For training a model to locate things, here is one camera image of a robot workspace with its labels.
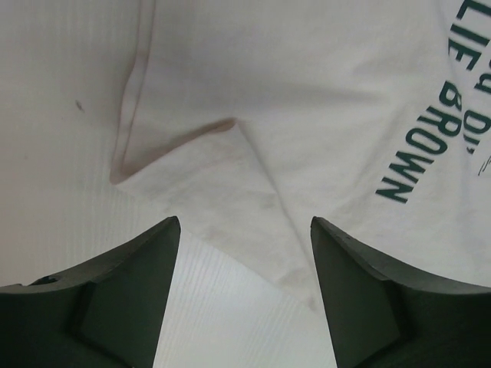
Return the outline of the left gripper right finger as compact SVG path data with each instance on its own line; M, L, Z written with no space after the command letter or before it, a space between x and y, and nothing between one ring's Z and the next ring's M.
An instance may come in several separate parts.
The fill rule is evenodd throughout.
M339 367L488 367L490 289L386 255L327 220L311 244Z

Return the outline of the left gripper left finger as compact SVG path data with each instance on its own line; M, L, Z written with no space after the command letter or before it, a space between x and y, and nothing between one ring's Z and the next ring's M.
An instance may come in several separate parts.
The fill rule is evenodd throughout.
M3 367L151 367L180 244L166 218L35 282L1 289Z

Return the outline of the white and green t-shirt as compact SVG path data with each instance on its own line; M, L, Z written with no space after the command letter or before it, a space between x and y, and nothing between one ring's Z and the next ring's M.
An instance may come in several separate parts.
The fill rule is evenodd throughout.
M489 285L490 3L145 1L110 179L314 311L314 217Z

